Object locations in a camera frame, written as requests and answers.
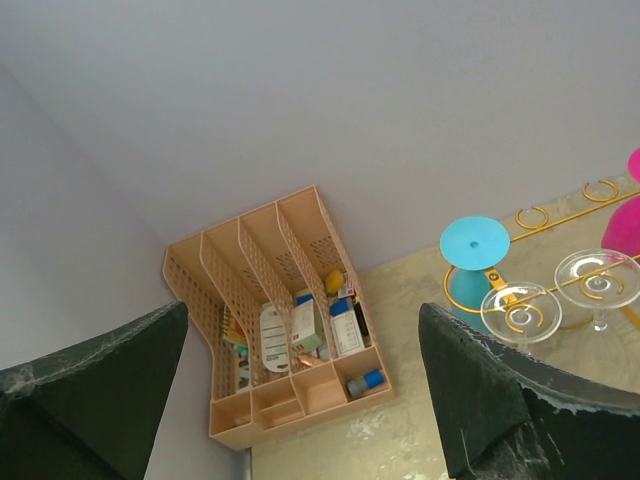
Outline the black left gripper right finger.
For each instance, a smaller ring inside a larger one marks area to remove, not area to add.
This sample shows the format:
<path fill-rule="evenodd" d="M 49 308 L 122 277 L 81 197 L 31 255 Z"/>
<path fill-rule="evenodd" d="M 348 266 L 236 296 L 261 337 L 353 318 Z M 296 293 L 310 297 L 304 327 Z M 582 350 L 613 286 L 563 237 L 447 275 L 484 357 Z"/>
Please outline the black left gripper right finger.
<path fill-rule="evenodd" d="M 435 303 L 418 338 L 451 479 L 636 479 L 639 396 L 490 338 Z"/>

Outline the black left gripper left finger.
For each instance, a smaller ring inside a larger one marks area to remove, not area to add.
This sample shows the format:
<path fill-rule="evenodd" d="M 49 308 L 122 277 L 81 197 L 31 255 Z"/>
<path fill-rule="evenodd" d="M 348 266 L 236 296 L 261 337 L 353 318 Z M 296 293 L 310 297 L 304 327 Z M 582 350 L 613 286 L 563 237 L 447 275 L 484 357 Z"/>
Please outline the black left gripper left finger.
<path fill-rule="evenodd" d="M 2 370 L 2 478 L 143 478 L 187 331 L 175 301 Z"/>

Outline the clear wine glass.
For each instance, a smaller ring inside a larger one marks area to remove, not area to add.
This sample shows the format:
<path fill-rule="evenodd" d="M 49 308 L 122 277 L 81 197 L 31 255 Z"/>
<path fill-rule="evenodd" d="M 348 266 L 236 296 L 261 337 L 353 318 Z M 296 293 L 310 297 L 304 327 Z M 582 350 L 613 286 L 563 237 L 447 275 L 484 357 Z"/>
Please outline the clear wine glass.
<path fill-rule="evenodd" d="M 582 250 L 557 265 L 554 283 L 567 301 L 592 311 L 593 328 L 601 333 L 616 311 L 638 299 L 639 264 L 615 250 Z"/>
<path fill-rule="evenodd" d="M 531 282 L 507 282 L 484 297 L 480 315 L 497 339 L 531 354 L 531 346 L 549 339 L 559 329 L 563 310 L 548 289 Z"/>

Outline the blue plastic wine glass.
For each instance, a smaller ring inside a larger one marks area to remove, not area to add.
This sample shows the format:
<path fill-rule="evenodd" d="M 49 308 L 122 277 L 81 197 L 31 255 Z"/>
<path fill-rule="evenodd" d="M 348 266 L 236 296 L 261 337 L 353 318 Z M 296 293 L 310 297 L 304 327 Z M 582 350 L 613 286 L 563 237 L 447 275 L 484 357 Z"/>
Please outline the blue plastic wine glass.
<path fill-rule="evenodd" d="M 451 223 L 440 238 L 440 252 L 455 268 L 448 281 L 452 299 L 479 310 L 492 289 L 485 271 L 507 255 L 511 239 L 506 228 L 486 216 L 467 216 Z"/>

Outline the pink plastic wine glass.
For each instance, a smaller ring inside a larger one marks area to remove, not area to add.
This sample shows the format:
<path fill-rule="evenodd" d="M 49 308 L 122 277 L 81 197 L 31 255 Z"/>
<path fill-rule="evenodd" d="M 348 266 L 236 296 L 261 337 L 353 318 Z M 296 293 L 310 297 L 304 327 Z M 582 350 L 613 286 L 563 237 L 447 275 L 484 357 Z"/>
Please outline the pink plastic wine glass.
<path fill-rule="evenodd" d="M 630 257 L 639 255 L 640 198 L 634 196 L 620 205 L 611 216 L 600 246 Z"/>

